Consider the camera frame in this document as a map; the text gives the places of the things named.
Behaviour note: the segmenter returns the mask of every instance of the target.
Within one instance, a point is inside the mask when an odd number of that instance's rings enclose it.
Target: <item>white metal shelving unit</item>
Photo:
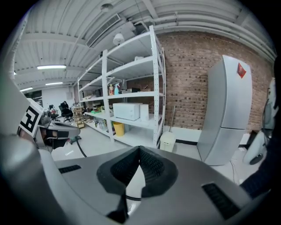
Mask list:
[[[142,56],[144,58],[134,61],[136,56]],[[131,146],[144,145],[154,148],[158,147],[160,143],[159,137],[162,133],[165,121],[166,70],[164,50],[154,33],[153,26],[149,27],[149,32],[127,40],[110,51],[104,50],[102,57],[93,63],[78,79],[78,87],[82,77],[87,76],[91,71],[94,71],[98,76],[81,89],[78,88],[79,98],[80,92],[82,91],[94,91],[100,88],[103,90],[103,96],[81,100],[80,104],[82,102],[103,100],[105,113],[94,114],[86,112],[86,114],[107,120],[108,132],[96,128],[94,123],[86,124],[109,136],[112,142],[117,140]],[[127,81],[149,76],[154,77],[153,91],[108,95],[108,85],[110,83],[114,84],[122,82],[125,86],[123,88],[126,88]],[[163,79],[163,93],[159,92],[159,76]],[[135,121],[125,120],[114,117],[114,115],[110,113],[109,99],[126,99],[132,97],[154,97],[154,114],[149,114],[149,121],[143,122],[140,119]],[[163,108],[161,113],[159,113],[160,97],[163,97]],[[132,127],[128,131],[125,131],[125,134],[122,137],[118,137],[112,132],[112,121],[128,124]]]

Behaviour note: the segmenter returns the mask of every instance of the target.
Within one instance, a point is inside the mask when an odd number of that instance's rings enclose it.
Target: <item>black office chair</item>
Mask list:
[[[63,122],[65,122],[65,121],[70,122],[71,120],[73,120],[73,118],[71,118],[73,116],[73,113],[70,109],[63,107],[63,105],[64,105],[63,103],[61,103],[61,105],[59,105],[59,109],[61,111],[61,116],[63,116],[65,118],[65,120]]]
[[[51,114],[51,120],[59,122],[60,120],[58,120],[57,117],[58,117],[58,114]]]

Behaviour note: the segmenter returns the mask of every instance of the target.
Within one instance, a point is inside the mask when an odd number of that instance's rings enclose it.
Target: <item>ceiling light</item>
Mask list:
[[[41,65],[37,66],[37,69],[65,69],[65,65]]]
[[[110,3],[106,3],[106,4],[103,4],[103,5],[101,6],[101,10],[102,10],[103,12],[108,12],[108,11],[110,11],[111,9],[113,9],[113,5],[110,4]]]
[[[114,43],[114,45],[116,45],[116,46],[118,46],[118,45],[124,43],[124,41],[125,41],[125,40],[124,40],[124,37],[123,37],[123,35],[122,35],[121,33],[116,34],[115,37],[114,37],[114,39],[113,39],[113,43]]]
[[[28,90],[31,90],[33,89],[33,87],[29,87],[29,88],[26,88],[26,89],[22,89],[21,91],[28,91]]]
[[[63,84],[62,82],[56,82],[56,83],[47,83],[45,85],[55,85],[55,84]]]

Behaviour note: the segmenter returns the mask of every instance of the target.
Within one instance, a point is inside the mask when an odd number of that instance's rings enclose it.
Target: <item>ceiling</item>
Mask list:
[[[111,3],[109,12],[101,6]],[[114,15],[119,21],[89,47],[88,40]],[[30,11],[15,56],[15,81],[20,89],[45,88],[46,83],[72,86],[97,60],[114,47],[122,33],[127,40],[154,25],[156,33],[197,30],[240,41],[269,61],[276,57],[273,42],[255,16],[235,0],[42,0]],[[66,65],[66,69],[37,70],[39,65]],[[84,80],[99,74],[89,73]]]

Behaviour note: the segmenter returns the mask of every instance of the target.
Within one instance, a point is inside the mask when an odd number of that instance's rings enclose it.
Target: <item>bottle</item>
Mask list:
[[[119,94],[119,88],[118,87],[120,87],[119,86],[119,84],[117,83],[117,84],[115,84],[115,88],[114,88],[114,95],[117,95],[117,94]]]
[[[109,95],[114,95],[112,84],[109,86]]]

